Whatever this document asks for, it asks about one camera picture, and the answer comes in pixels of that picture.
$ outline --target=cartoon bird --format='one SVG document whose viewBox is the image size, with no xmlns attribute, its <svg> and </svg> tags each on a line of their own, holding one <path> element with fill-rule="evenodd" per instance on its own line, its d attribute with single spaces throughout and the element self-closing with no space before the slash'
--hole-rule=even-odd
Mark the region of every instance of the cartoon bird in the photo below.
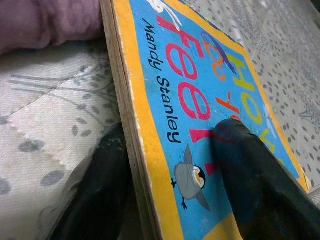
<svg viewBox="0 0 320 240">
<path fill-rule="evenodd" d="M 171 184 L 175 188 L 176 184 L 182 195 L 183 209 L 187 209 L 185 200 L 196 199 L 206 210 L 210 212 L 209 204 L 202 192 L 206 184 L 205 172 L 201 167 L 194 165 L 190 147 L 186 146 L 184 152 L 184 162 L 179 162 L 174 168 L 176 181 L 171 178 Z"/>
<path fill-rule="evenodd" d="M 177 15 L 171 10 L 170 7 L 168 7 L 161 0 L 146 0 L 146 1 L 159 14 L 162 13 L 164 10 L 166 10 L 166 12 L 169 14 L 170 18 L 172 19 L 175 28 L 178 30 L 178 32 L 180 32 L 179 25 L 182 26 L 182 24 L 181 24 L 179 18 L 177 17 Z"/>
<path fill-rule="evenodd" d="M 230 63 L 225 51 L 222 49 L 222 47 L 219 45 L 219 43 L 206 31 L 203 31 L 201 33 L 202 38 L 204 39 L 204 41 L 207 44 L 210 44 L 209 41 L 205 38 L 205 36 L 209 37 L 213 43 L 213 45 L 215 46 L 215 48 L 219 51 L 220 55 L 223 58 L 223 62 L 229 67 L 229 69 L 235 74 L 237 75 L 236 69 L 235 67 Z"/>
</svg>

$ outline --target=red letters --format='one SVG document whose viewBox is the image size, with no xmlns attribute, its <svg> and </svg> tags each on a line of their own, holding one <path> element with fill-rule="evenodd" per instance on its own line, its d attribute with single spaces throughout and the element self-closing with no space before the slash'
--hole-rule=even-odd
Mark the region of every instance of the red letters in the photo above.
<svg viewBox="0 0 320 240">
<path fill-rule="evenodd" d="M 211 130 L 190 129 L 189 132 L 190 132 L 192 143 L 196 143 L 201 139 L 213 137 L 213 131 Z"/>
<path fill-rule="evenodd" d="M 172 50 L 175 49 L 178 51 L 179 53 L 179 58 L 180 58 L 180 62 L 181 62 L 181 65 L 182 65 L 182 69 L 183 69 L 183 72 L 184 72 L 184 75 L 188 78 L 188 79 L 191 79 L 191 80 L 196 80 L 197 77 L 198 77 L 198 73 L 197 73 L 197 68 L 196 68 L 196 65 L 194 63 L 194 61 L 192 60 L 191 56 L 185 51 L 183 50 L 181 47 L 173 44 L 173 43 L 169 43 L 166 48 L 165 48 L 165 54 L 166 54 L 166 58 L 168 59 L 168 62 L 171 66 L 171 68 L 180 76 L 184 76 L 182 71 L 175 65 L 174 61 L 172 60 L 171 58 L 171 52 Z M 189 61 L 191 62 L 192 64 L 192 68 L 193 68 L 193 74 L 190 74 L 187 70 L 187 67 L 186 67 L 186 63 L 185 63 L 185 60 L 184 60 L 184 56 L 186 56 Z"/>
<path fill-rule="evenodd" d="M 200 58 L 204 58 L 205 57 L 204 52 L 203 52 L 202 47 L 201 47 L 201 44 L 200 44 L 198 39 L 196 39 L 195 37 L 193 37 L 190 34 L 186 33 L 185 31 L 182 31 L 182 30 L 178 31 L 176 29 L 176 27 L 172 23 L 168 22 L 167 20 L 163 19 L 162 17 L 160 17 L 158 15 L 156 16 L 156 19 L 158 21 L 158 24 L 161 27 L 163 27 L 165 29 L 168 29 L 171 32 L 174 32 L 174 33 L 180 35 L 182 44 L 185 45 L 187 48 L 190 48 L 190 44 L 189 44 L 188 40 L 194 42 L 194 44 L 196 46 L 196 50 L 197 50 L 197 52 L 199 54 L 199 57 Z"/>
<path fill-rule="evenodd" d="M 178 96 L 179 96 L 180 104 L 181 104 L 184 112 L 190 118 L 197 119 L 196 113 L 194 111 L 190 110 L 190 108 L 186 104 L 186 101 L 184 98 L 184 89 L 185 88 L 188 88 L 191 92 L 192 100 L 195 105 L 196 112 L 198 113 L 199 119 L 208 120 L 211 117 L 211 110 L 210 110 L 210 106 L 209 106 L 209 103 L 208 103 L 205 95 L 198 88 L 196 88 L 195 86 L 193 86 L 192 84 L 190 84 L 188 82 L 181 82 L 178 86 Z M 199 103 L 196 98 L 196 93 L 199 94 L 201 96 L 201 98 L 203 99 L 205 107 L 206 107 L 206 113 L 201 112 Z"/>
</svg>

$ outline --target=white illustration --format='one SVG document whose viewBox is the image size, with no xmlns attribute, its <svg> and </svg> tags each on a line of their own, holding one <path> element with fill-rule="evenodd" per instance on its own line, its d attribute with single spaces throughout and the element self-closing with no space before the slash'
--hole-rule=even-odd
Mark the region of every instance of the white illustration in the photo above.
<svg viewBox="0 0 320 240">
<path fill-rule="evenodd" d="M 182 26 L 182 24 L 181 24 L 179 18 L 177 17 L 177 15 L 170 9 L 170 7 L 168 7 L 164 2 L 162 2 L 162 0 L 146 0 L 146 1 L 159 14 L 162 13 L 164 10 L 166 10 L 166 12 L 171 17 L 175 28 L 180 32 L 179 25 Z"/>
<path fill-rule="evenodd" d="M 265 117 L 266 117 L 266 125 L 267 127 L 271 130 L 271 133 L 273 135 L 273 137 L 275 139 L 277 139 L 277 135 L 276 135 L 276 132 L 270 122 L 270 116 L 269 116 L 269 113 L 268 113 L 268 109 L 266 108 L 266 106 L 263 106 L 263 110 L 264 110 L 264 113 L 265 113 Z"/>
</svg>

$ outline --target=penguin beak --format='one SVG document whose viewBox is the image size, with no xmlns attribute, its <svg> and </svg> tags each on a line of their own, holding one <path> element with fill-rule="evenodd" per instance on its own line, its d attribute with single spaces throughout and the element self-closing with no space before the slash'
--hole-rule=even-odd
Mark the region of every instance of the penguin beak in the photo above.
<svg viewBox="0 0 320 240">
<path fill-rule="evenodd" d="M 195 178 L 198 181 L 198 183 L 201 183 L 199 173 L 197 173 L 197 172 L 195 173 Z"/>
</svg>

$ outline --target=polka dot fabric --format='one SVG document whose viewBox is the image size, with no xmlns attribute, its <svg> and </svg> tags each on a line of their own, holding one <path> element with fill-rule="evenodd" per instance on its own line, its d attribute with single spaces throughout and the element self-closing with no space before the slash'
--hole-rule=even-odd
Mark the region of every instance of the polka dot fabric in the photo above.
<svg viewBox="0 0 320 240">
<path fill-rule="evenodd" d="M 320 14 L 308 0 L 187 0 L 247 50 L 291 151 L 320 185 Z"/>
<path fill-rule="evenodd" d="M 0 240 L 44 240 L 120 121 L 106 43 L 0 59 Z"/>
</svg>

